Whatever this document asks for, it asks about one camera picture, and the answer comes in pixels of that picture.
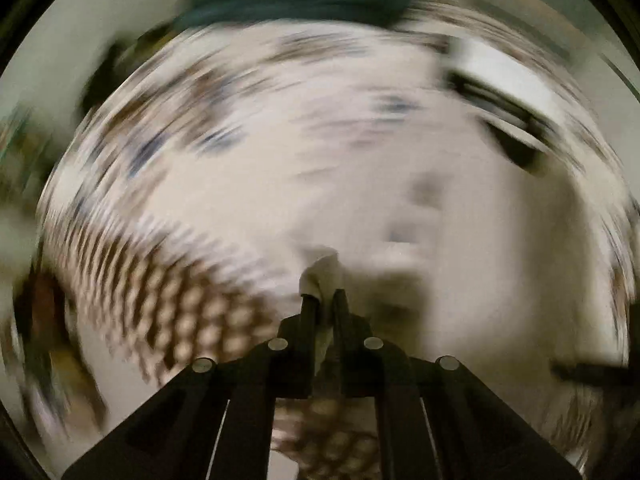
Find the patterned fabric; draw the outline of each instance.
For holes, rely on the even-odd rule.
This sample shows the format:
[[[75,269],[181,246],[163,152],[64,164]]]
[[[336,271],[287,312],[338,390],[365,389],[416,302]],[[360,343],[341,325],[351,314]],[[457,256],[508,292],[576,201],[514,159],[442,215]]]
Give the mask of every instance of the patterned fabric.
[[[566,123],[537,175],[495,153],[477,111],[442,90],[439,38],[460,31],[533,68],[558,95]],[[560,451],[577,452],[581,465],[596,444],[600,400],[554,383],[547,363],[585,352],[624,359],[637,216],[586,106],[539,48],[445,2],[419,0],[396,31],[287,21],[188,31],[78,129],[41,199],[44,251],[82,318],[163,384],[198,356],[224,362],[273,336],[299,307],[298,279],[316,248],[332,247],[350,273],[353,310],[369,316],[375,332],[423,358],[462,352],[472,371]],[[490,217],[492,201],[511,200],[515,184],[523,191],[514,200],[531,208],[503,226]],[[464,200],[479,213],[456,232],[466,225]],[[523,223],[522,239],[544,243],[531,244],[536,267],[520,275],[500,258],[510,257],[505,240]],[[472,228],[497,237],[475,248],[485,266],[447,253],[466,250],[456,238],[471,237],[464,238],[471,246]],[[399,244],[411,250],[398,259]],[[462,336],[471,344],[443,328],[462,327],[466,316],[452,320],[447,298],[455,300],[451,312],[466,303],[484,308],[470,299],[474,276],[464,272],[475,267],[465,267],[467,259],[502,269],[492,278],[496,290],[502,280],[517,282],[514,297],[507,290],[487,299],[497,310],[471,323],[477,334]],[[392,260],[400,263],[390,271]],[[454,264],[461,286],[440,290],[437,278],[456,276]],[[538,303],[523,297],[529,282],[541,290]],[[470,296],[460,296],[467,289]],[[514,305],[519,321],[496,318]],[[473,346],[489,329],[535,326],[526,315],[540,305],[554,314],[538,330],[545,346],[531,351],[533,361],[517,347],[490,355],[502,351],[497,339],[495,350],[485,340]],[[434,316],[428,337],[418,322],[427,314]],[[527,326],[510,325],[523,319]],[[316,397],[278,402],[273,447],[311,479],[379,478],[372,405],[339,397],[335,366],[329,350]]]

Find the white wall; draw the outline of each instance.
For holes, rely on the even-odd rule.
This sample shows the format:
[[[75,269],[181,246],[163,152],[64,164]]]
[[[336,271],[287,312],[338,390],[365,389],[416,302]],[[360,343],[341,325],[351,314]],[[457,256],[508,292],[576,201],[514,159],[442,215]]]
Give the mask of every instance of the white wall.
[[[114,34],[139,34],[174,16],[178,0],[56,0],[0,77],[0,117],[21,100],[69,140],[82,86]]]
[[[12,282],[29,270],[34,247],[34,222],[18,210],[0,207],[0,323],[11,315]],[[17,385],[4,373],[3,366],[0,366],[0,400],[11,416],[22,413]]]
[[[623,165],[631,193],[640,200],[640,103],[602,58],[606,56],[640,90],[640,71],[609,27],[594,38],[572,73],[597,114],[598,126]]]

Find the white surface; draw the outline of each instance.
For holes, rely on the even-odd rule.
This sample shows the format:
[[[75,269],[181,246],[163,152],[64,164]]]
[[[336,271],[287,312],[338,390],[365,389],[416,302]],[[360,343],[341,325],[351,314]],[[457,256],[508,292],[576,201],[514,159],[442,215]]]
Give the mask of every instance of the white surface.
[[[120,32],[141,34],[175,15],[178,0],[56,0],[0,77],[0,116],[18,101],[70,140],[82,87]]]
[[[598,125],[623,165],[623,174],[631,193],[640,199],[640,103],[625,83],[599,56],[603,52],[631,80],[636,88],[640,82],[638,69],[609,42],[602,49],[593,50],[573,68],[573,75],[582,92],[590,100]]]
[[[497,91],[553,124],[562,123],[555,96],[542,79],[513,57],[483,41],[457,39],[452,46],[450,69]]]

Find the blurry background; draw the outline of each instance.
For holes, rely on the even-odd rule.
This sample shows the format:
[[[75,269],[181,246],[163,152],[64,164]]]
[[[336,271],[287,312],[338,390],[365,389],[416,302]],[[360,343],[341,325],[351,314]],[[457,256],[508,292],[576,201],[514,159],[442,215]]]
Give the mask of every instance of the blurry background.
[[[9,1],[0,0],[3,9],[7,9]],[[78,125],[82,89],[111,41],[117,36],[135,38],[170,20],[179,1],[55,0],[10,59],[2,60],[0,69],[4,63],[6,67],[0,76],[0,123],[8,124],[15,118],[16,110],[28,110],[27,129],[33,132],[30,135],[47,143],[46,153],[38,154],[38,157],[43,155],[37,164],[41,180],[50,169],[50,160],[55,160],[72,139]],[[640,198],[640,166],[635,163],[640,155],[637,133],[640,72],[632,55],[596,7],[589,0],[455,1],[506,22],[564,60],[591,101],[601,130],[622,160],[634,196]],[[13,24],[21,18],[21,8],[26,6],[14,8],[13,14],[5,14],[4,22],[0,23],[1,46],[8,48],[8,52],[13,50],[11,42],[21,39],[11,36]],[[2,158],[0,142],[0,168],[9,173],[9,179],[19,177],[24,169],[21,164],[28,161],[9,160],[8,155]],[[18,184],[17,194],[0,192],[0,316],[11,308],[12,281],[26,270],[34,247],[34,197],[29,190],[30,186],[38,189],[38,184]],[[154,388],[142,382],[133,365],[117,370],[110,367],[113,358],[99,341],[84,338],[82,347],[110,406],[107,427],[111,429],[153,393]],[[132,394],[128,397],[118,395],[118,384],[122,381],[137,385],[129,390]],[[2,370],[0,400],[14,420],[20,420],[17,388]],[[45,466],[59,474],[92,442],[45,444],[49,451]],[[270,469],[270,474],[273,478],[292,478],[295,466],[282,459]]]

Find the metal screw head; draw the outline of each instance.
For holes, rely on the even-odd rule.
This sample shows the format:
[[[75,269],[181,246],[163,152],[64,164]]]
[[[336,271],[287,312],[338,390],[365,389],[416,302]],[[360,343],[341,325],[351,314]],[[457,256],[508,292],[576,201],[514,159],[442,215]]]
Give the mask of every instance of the metal screw head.
[[[274,337],[271,341],[269,341],[268,346],[274,352],[279,352],[289,346],[289,341],[281,337]]]
[[[369,350],[380,350],[384,346],[382,339],[379,337],[367,337],[364,340],[364,348]]]
[[[201,357],[199,359],[196,359],[191,364],[191,369],[197,374],[203,374],[205,372],[208,372],[212,368],[213,368],[213,361],[211,359],[207,359],[206,357]]]
[[[440,365],[440,368],[448,370],[449,372],[460,368],[460,361],[450,355],[442,356],[440,359],[438,359],[438,364]]]

